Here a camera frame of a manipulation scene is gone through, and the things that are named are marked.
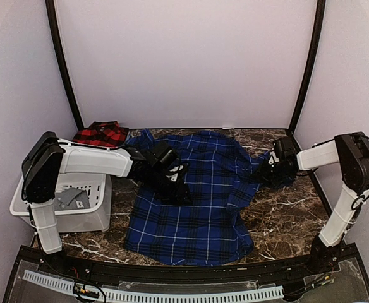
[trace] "black curved pole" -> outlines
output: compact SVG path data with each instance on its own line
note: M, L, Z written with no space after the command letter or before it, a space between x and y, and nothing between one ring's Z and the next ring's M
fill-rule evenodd
M73 93L70 75L68 74L68 68L66 67L63 45L61 43L61 37L59 36L54 0L45 0L45 5L47 6L47 15L48 22L50 23L52 43L54 44L54 50L58 61L58 68L59 72L61 73L61 78L63 79L66 97L68 98L76 127L78 128L78 130L82 130L84 128L83 121L81 114L79 113L79 108L78 104L76 103L75 95Z
M297 128L299 117L301 116L301 111L303 110L306 93L308 91L308 87L310 86L313 66L315 64L315 58L318 51L319 38L321 36L322 22L324 20L325 2L326 0L317 1L317 11L315 12L315 21L313 24L310 50L308 51L308 58L306 59L303 81L301 82L301 87L299 88L293 117L291 118L291 122L288 127L288 131L291 134L294 134Z

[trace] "white backdrop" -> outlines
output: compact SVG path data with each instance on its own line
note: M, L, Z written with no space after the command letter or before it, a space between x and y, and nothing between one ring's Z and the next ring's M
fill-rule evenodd
M286 128L316 1L57 0L85 126Z
M0 0L0 302L20 244L30 245L33 237L9 205L21 162L48 130L61 138L76 133L45 1Z

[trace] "black metal frame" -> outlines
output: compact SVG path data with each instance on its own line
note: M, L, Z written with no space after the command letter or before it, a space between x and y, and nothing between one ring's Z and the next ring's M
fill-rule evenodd
M52 42L54 44L54 50L56 53L59 72L61 73L61 77L63 79L64 88L66 92L66 96L68 98L68 102L71 107L71 111L73 114L73 118L75 120L75 124L79 130L84 128L82 117L78 108L78 104L76 102L75 94L73 93L70 75L68 73L68 68L65 61L65 55L63 50L63 45L61 42L61 36L59 34L59 28L57 23L57 14L56 8L54 4L54 0L45 0L45 4L47 6L47 15L50 24ZM288 130L293 134L296 130L297 123L299 117L301 115L301 111L303 109L306 93L308 91L308 87L310 85L311 75L313 71L313 66L315 63L315 58L317 56L317 50L319 45L319 38L322 29L322 22L324 20L324 11L325 11L325 0L317 1L317 10L315 13L315 21L313 25L312 37L310 49L308 51L308 58L306 60L306 66L303 75L303 81L301 82L301 87L299 89L298 98L296 101L296 105L294 108L293 116L291 118L290 125Z
M59 72L61 73L61 78L63 79L64 89L66 97L71 107L73 119L75 120L76 127L78 130L83 129L83 121L81 114L79 112L78 104L76 102L75 94L73 93L70 74L68 73L68 68L66 66L65 55L63 50L63 45L61 42L61 36L59 35L59 28L57 22L56 7L54 0L45 0L45 5L47 6L48 22L50 24L50 31L52 37L52 43L54 44L54 50L57 57Z
M326 0L318 0L317 2L317 10L315 12L315 21L313 24L310 50L308 51L308 58L306 58L303 81L301 82L301 87L299 88L296 106L294 108L293 116L288 127L288 130L292 134L294 134L297 128L299 117L301 116L301 111L303 110L306 93L308 91L308 87L310 86L313 66L317 57L319 38L321 36L322 22L324 20L325 3Z
M21 260L38 264L39 270L53 272L46 263L40 262L44 253L38 249L21 246L6 287L3 303L7 303L11 294L13 281ZM343 247L339 261L356 258L365 281L369 295L369 279L357 250L356 244ZM119 282L143 282L166 284L215 284L243 281L258 281L259 285L282 285L286 292L303 286L303 279L312 275L303 266L308 256L299 256L278 261L242 264L241 270L237 265L201 268L192 266L144 266L105 263L66 257L66 262L74 266L79 277L93 283L118 286Z

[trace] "white wall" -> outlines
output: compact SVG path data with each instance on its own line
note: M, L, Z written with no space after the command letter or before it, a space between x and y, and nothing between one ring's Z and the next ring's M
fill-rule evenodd
M56 3L86 126L288 127L316 1Z
M369 136L369 0L327 1L318 57L296 138L302 148L336 134ZM317 172L334 205L341 190L338 165ZM369 274L369 202L347 236Z
M20 244L32 229L9 204L21 161L47 130L76 131L57 68L45 12L38 0L0 0L0 302Z

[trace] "gray cloth in basket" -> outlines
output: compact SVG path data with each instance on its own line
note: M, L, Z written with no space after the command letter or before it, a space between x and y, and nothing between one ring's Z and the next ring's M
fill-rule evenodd
M68 188L56 193L54 210L83 210L90 208L88 193L83 189Z

